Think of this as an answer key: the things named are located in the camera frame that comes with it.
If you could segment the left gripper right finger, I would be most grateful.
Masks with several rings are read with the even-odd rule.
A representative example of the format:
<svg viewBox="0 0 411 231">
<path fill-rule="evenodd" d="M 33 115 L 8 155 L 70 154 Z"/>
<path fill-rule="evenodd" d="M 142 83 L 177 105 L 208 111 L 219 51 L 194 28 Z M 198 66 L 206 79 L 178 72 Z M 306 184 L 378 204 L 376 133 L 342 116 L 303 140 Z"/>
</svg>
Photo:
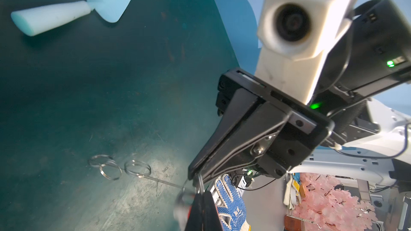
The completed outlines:
<svg viewBox="0 0 411 231">
<path fill-rule="evenodd" d="M 213 196 L 210 191 L 203 193 L 203 230 L 223 231 Z"/>
</svg>

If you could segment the red-capped silver key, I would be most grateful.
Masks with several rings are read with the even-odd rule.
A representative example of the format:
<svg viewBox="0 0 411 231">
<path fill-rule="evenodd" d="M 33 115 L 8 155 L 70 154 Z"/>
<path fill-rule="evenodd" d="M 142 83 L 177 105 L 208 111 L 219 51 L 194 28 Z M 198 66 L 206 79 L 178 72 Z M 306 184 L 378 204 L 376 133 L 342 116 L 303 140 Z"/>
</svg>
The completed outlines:
<svg viewBox="0 0 411 231">
<path fill-rule="evenodd" d="M 194 194 L 179 194 L 174 203 L 173 216 L 179 225 L 179 230 L 184 231 L 191 212 Z"/>
</svg>

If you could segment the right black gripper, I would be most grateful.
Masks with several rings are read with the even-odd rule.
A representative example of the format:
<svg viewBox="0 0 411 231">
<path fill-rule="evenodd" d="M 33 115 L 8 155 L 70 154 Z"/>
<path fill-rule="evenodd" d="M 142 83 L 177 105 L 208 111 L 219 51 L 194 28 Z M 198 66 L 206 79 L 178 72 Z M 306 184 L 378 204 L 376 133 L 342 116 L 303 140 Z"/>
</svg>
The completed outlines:
<svg viewBox="0 0 411 231">
<path fill-rule="evenodd" d="M 220 76 L 216 130 L 188 167 L 204 182 L 250 168 L 280 178 L 300 165 L 334 122 L 240 68 Z"/>
</svg>

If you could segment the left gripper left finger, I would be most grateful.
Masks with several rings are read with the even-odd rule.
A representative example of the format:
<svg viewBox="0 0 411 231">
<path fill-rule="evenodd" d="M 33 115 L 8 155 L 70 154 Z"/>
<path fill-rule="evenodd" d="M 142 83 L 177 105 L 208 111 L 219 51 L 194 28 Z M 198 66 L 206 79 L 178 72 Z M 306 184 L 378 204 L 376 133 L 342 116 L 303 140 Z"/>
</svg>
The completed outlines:
<svg viewBox="0 0 411 231">
<path fill-rule="evenodd" d="M 203 231 L 201 194 L 196 194 L 194 197 L 185 231 Z"/>
</svg>

